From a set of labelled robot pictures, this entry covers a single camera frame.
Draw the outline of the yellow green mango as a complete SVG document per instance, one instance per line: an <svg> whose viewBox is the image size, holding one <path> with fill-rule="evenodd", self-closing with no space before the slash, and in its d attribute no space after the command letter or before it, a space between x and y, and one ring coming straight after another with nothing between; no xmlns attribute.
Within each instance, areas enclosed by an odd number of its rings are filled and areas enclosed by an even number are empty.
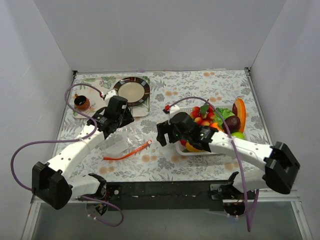
<svg viewBox="0 0 320 240"><path fill-rule="evenodd" d="M192 146L189 142L186 142L185 148L186 148L189 152L191 152L191 153L205 152L205 150L195 148L195 147Z"/></svg>

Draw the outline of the clear zip bag orange zipper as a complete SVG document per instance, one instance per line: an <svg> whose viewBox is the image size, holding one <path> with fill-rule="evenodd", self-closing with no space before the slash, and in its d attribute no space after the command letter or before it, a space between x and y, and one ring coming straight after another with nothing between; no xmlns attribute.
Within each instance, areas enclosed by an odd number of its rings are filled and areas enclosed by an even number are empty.
<svg viewBox="0 0 320 240"><path fill-rule="evenodd" d="M149 147L151 139L133 123L119 128L100 144L103 160L120 161L136 155Z"/></svg>

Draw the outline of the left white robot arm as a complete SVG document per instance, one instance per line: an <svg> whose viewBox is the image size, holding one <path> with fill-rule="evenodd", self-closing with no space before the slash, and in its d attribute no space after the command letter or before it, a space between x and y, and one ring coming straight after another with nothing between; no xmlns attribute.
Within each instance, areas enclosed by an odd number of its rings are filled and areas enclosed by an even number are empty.
<svg viewBox="0 0 320 240"><path fill-rule="evenodd" d="M75 142L46 163L37 162L32 168L32 193L56 210L75 197L101 200L106 196L107 182L102 176L89 173L71 178L75 168L96 146L134 121L126 98L114 94L105 100L107 106L87 121Z"/></svg>

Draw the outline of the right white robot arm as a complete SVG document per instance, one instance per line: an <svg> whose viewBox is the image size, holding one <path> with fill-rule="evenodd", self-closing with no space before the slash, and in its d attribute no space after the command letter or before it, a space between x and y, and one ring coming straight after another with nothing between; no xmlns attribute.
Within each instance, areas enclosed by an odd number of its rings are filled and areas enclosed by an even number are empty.
<svg viewBox="0 0 320 240"><path fill-rule="evenodd" d="M178 112L169 120L157 124L156 139L162 146L167 142L183 140L198 150L240 158L256 166L256 170L236 176L226 186L227 195L232 199L249 190L264 188L288 195L301 166L283 142L267 145L229 137L216 128L198 125L185 112Z"/></svg>

